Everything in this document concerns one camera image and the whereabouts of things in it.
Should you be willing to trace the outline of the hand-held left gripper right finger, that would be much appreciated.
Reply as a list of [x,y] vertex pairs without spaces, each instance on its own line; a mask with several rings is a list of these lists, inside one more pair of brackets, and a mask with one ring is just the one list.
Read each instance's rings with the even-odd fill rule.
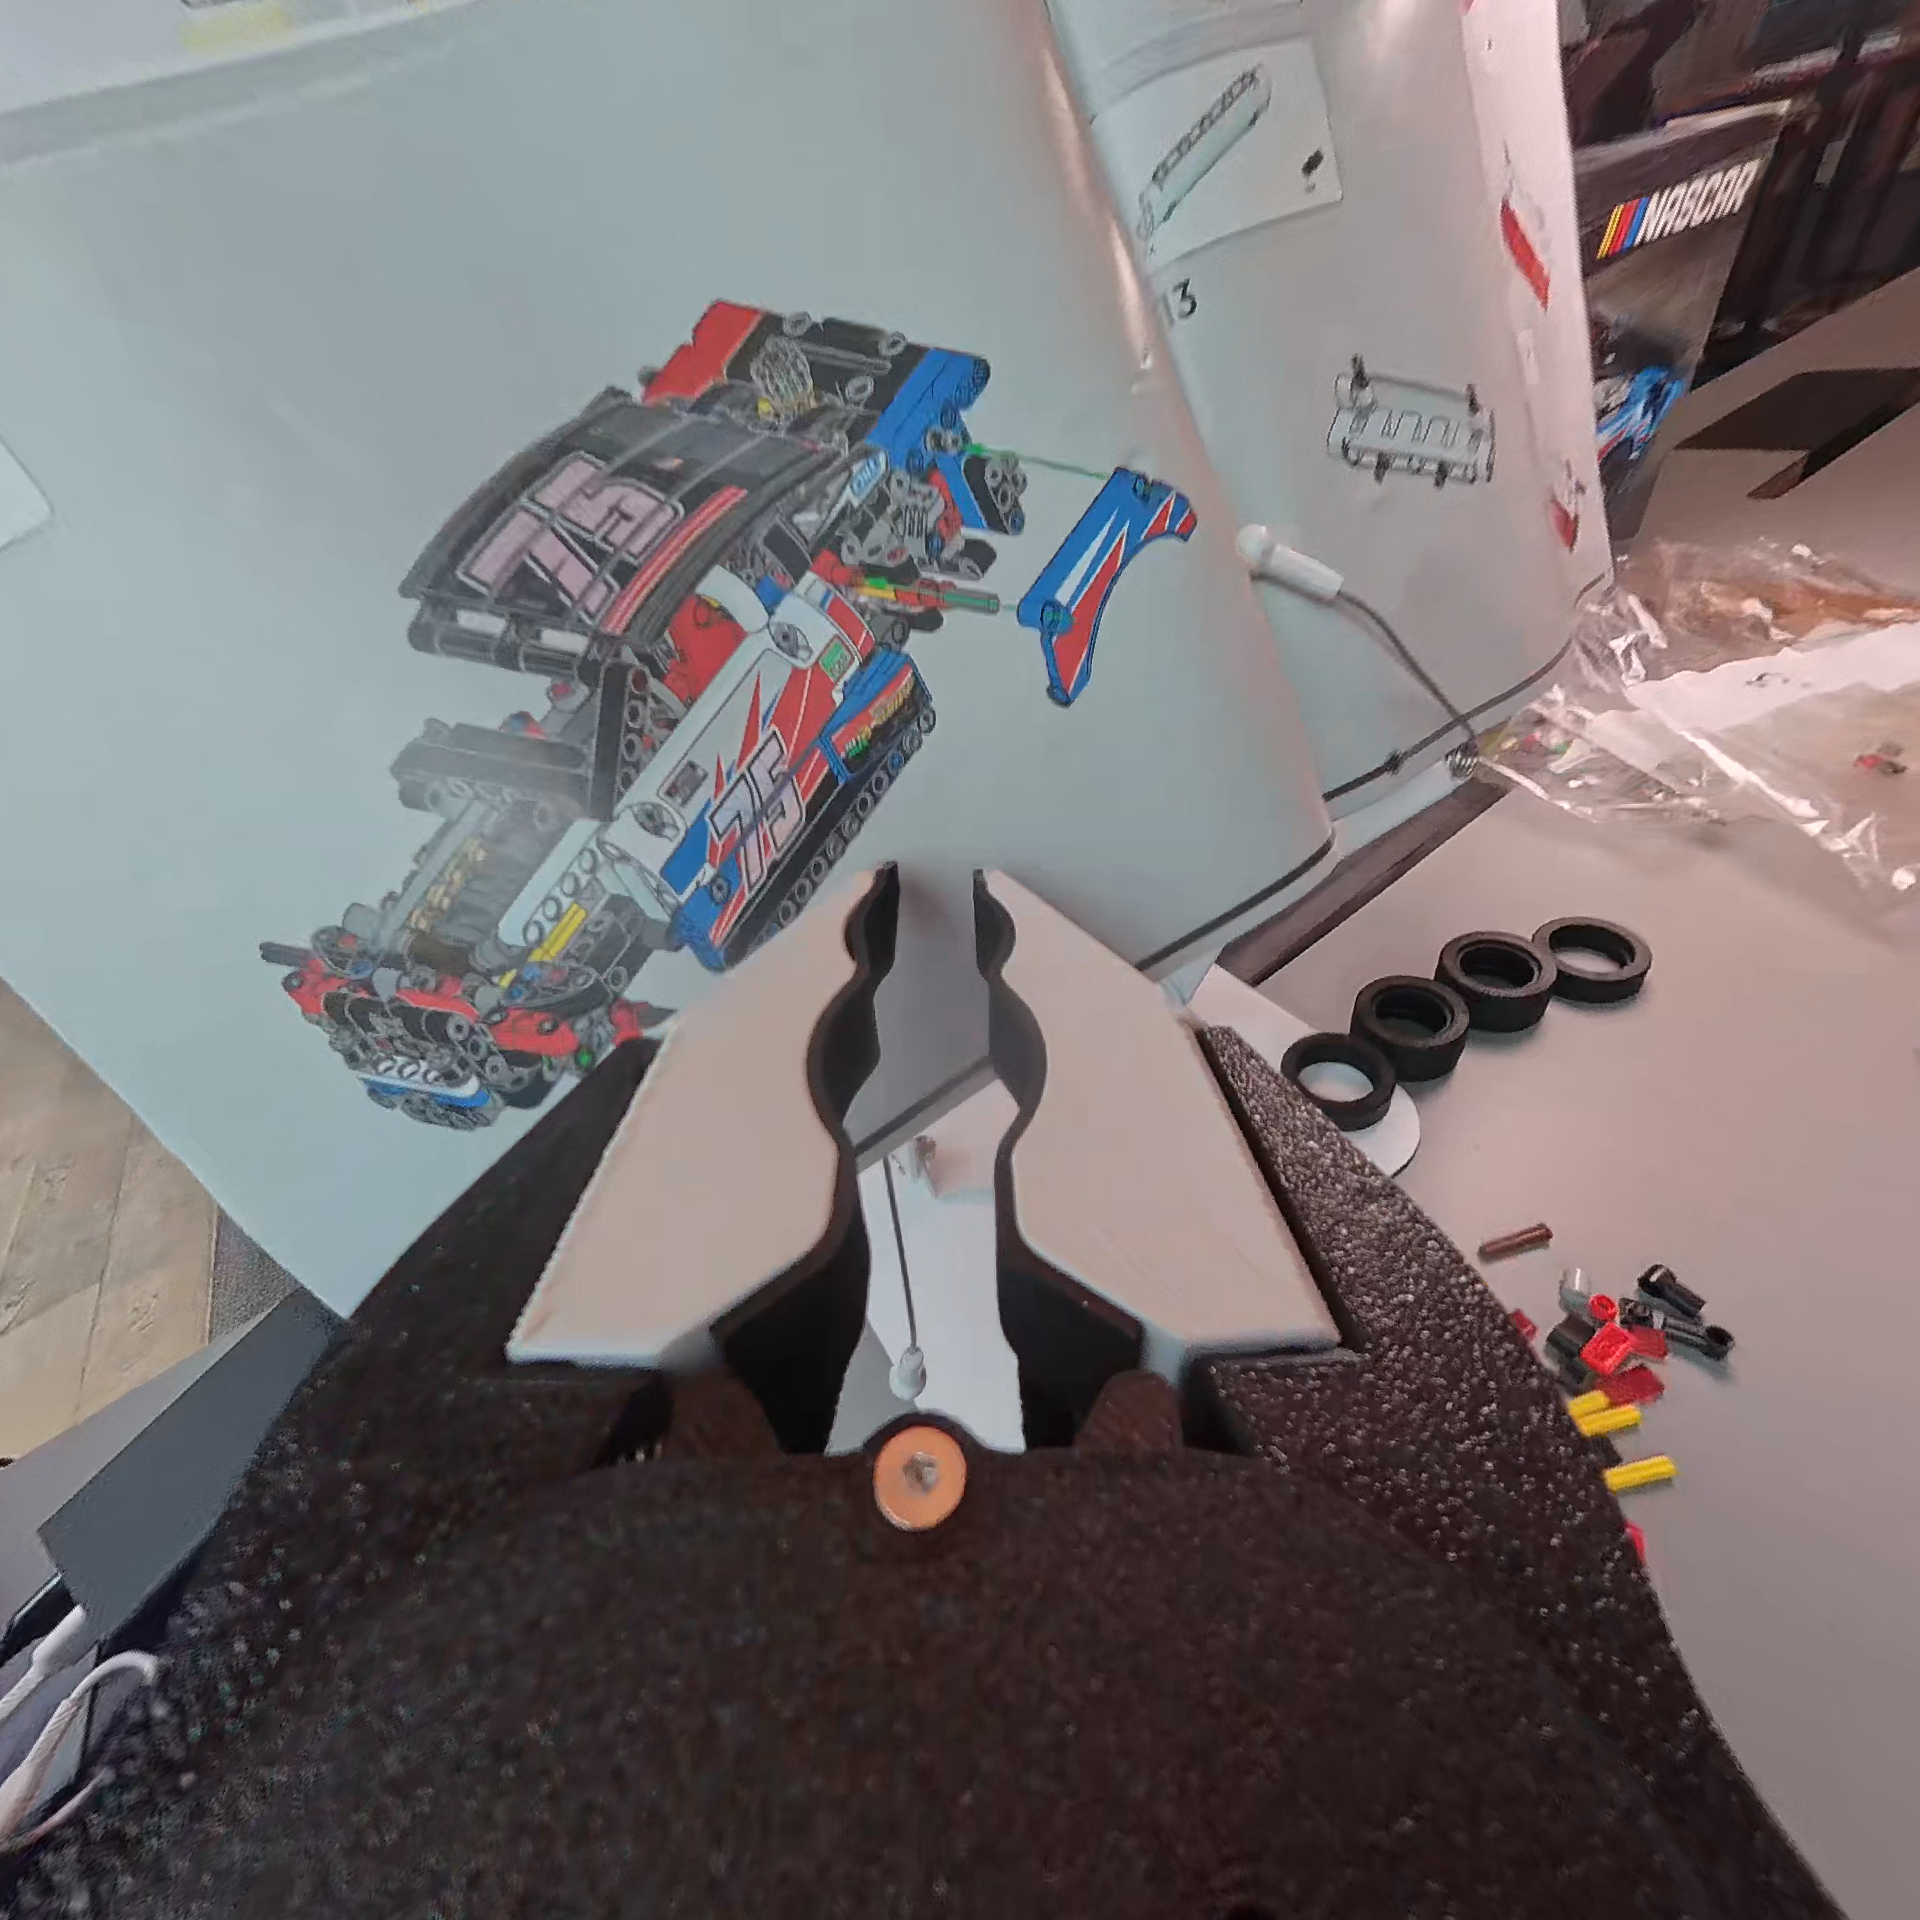
[[972,874],[1003,1331],[1023,1362],[1323,1352],[1339,1324],[1200,1031],[1019,878]]

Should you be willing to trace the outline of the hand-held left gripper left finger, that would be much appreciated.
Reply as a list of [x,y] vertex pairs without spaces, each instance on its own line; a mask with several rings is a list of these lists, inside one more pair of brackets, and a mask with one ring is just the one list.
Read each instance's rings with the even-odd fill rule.
[[506,1340],[514,1363],[698,1365],[831,1255],[877,1074],[900,868],[833,885],[669,1021]]

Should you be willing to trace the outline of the building instruction booklet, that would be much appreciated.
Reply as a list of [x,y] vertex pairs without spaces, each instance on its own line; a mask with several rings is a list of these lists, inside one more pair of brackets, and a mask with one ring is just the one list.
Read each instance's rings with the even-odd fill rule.
[[4,982],[349,1311],[636,1023],[895,866],[1145,974],[1610,562],[1547,4],[461,4],[28,95]]

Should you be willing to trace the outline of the grey desk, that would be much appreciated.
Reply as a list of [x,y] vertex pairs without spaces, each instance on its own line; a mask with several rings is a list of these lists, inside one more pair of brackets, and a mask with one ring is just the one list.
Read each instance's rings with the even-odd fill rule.
[[1469,927],[1605,917],[1618,1005],[1466,1045],[1410,1195],[1464,1250],[1545,1222],[1548,1276],[1669,1260],[1740,1344],[1659,1411],[1679,1484],[1621,1508],[1692,1679],[1844,1915],[1917,1915],[1917,901],[1762,828],[1586,822],[1500,779],[1359,851],[1221,954],[1323,1023]]

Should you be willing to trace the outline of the black rubber toy tyre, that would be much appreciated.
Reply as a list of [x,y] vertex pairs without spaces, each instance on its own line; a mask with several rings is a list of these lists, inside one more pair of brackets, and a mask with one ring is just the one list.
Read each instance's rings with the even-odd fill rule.
[[1469,930],[1442,946],[1434,979],[1463,999],[1473,1029],[1522,1033],[1543,1021],[1561,968],[1553,950],[1535,937]]
[[1453,1075],[1469,1045],[1473,1016],[1450,984],[1418,974],[1382,974],[1355,998],[1351,1035],[1369,1041],[1404,1086]]
[[1553,992],[1567,1002],[1631,1002],[1645,992],[1653,971],[1655,950],[1645,936],[1605,917],[1554,917],[1535,927],[1532,941],[1550,954]]
[[[1323,1089],[1311,1074],[1339,1068],[1360,1079],[1359,1089]],[[1387,1117],[1400,1075],[1382,1047],[1355,1031],[1314,1029],[1285,1050],[1280,1072],[1343,1133],[1360,1133]]]

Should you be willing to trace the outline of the white book stand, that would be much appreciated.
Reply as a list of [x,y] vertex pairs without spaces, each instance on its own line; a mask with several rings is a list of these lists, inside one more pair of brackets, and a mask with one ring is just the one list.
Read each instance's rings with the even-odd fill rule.
[[[1287,594],[1311,601],[1325,611],[1344,611],[1370,631],[1381,623],[1372,611],[1365,611],[1360,598],[1347,584],[1344,575],[1332,565],[1311,558],[1307,551],[1291,546],[1283,535],[1265,526],[1243,526],[1237,535],[1237,548],[1248,573],[1259,582],[1283,587]],[[1359,856],[1387,854],[1388,841],[1403,828],[1413,832],[1421,828],[1426,844],[1436,846],[1436,833],[1442,824],[1442,802],[1466,793],[1470,802],[1490,802],[1490,785],[1473,785],[1478,748],[1458,737],[1449,755],[1436,766],[1425,769],[1409,790],[1393,804],[1362,808],[1337,828],[1337,844],[1347,846],[1352,837],[1348,829],[1365,828],[1370,835],[1365,844],[1357,837],[1348,851],[1355,858],[1343,859],[1334,878],[1360,880]],[[1188,1017],[1188,1007],[1198,996],[1198,1012],[1226,1016],[1226,1023],[1248,1044],[1254,1044],[1260,1057],[1280,1065],[1287,1045],[1309,1033],[1311,1019],[1300,1019],[1277,1002],[1243,979],[1238,971],[1218,963],[1218,956],[1194,957],[1158,979],[1158,992],[1166,1003]],[[1416,1158],[1423,1140],[1418,1116],[1418,1095],[1438,1088],[1447,1074],[1428,1082],[1410,1079],[1404,1069],[1400,1088],[1393,1093],[1387,1116],[1348,1133],[1357,1148],[1378,1164],[1382,1172],[1399,1175]],[[1016,1116],[1011,1095],[998,1082],[974,1092],[957,1110],[952,1110],[937,1129],[932,1143],[922,1143],[917,1151],[924,1158],[924,1167],[909,1175],[904,1162],[909,1148],[888,1153],[877,1167],[860,1174],[863,1205],[868,1210],[870,1229],[879,1226],[884,1203],[896,1227],[895,1252],[883,1257],[877,1252],[877,1288],[880,1280],[898,1267],[898,1286],[904,1314],[904,1335],[895,1340],[895,1307],[884,1307],[877,1300],[870,1304],[870,1330],[863,1334],[860,1348],[842,1382],[842,1405],[835,1415],[831,1449],[847,1449],[855,1444],[850,1434],[868,1430],[875,1393],[891,1393],[902,1405],[912,1405],[918,1420],[931,1420],[942,1414],[967,1424],[985,1444],[1021,1449],[1021,1405],[1016,1360],[1009,1348],[997,1307],[994,1276],[994,1210],[992,1210],[992,1162],[994,1140],[988,1140],[988,1121],[1003,1124]],[[955,1186],[945,1195],[935,1194],[932,1174],[939,1170],[937,1148],[951,1148],[958,1153],[960,1146],[980,1146],[985,1151],[986,1186],[963,1191]],[[875,1369],[883,1363],[873,1355],[879,1349],[891,1365],[887,1387],[873,1384]]]

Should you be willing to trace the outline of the pile of red yellow bricks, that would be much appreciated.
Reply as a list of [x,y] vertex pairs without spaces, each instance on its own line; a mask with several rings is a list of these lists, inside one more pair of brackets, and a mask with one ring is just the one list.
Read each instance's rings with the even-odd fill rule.
[[1734,1330],[1671,1260],[1627,1276],[1575,1262],[1548,1274],[1559,1252],[1545,1220],[1469,1244],[1470,1267],[1502,1301],[1528,1357],[1545,1375],[1608,1500],[1632,1503],[1679,1484],[1659,1408],[1679,1384],[1728,1390],[1740,1379]]

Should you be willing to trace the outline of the clear plastic bags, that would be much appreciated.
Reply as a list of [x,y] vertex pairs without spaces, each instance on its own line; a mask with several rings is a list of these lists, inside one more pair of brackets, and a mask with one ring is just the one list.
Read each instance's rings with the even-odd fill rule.
[[1575,611],[1477,773],[1575,818],[1757,828],[1919,888],[1919,596],[1802,541],[1655,540]]

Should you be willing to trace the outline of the black toy set box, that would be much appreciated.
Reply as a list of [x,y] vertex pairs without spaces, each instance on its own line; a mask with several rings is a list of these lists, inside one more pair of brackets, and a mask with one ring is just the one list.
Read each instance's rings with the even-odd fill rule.
[[1789,113],[1787,102],[1686,113],[1572,156],[1596,473],[1618,551],[1645,517]]

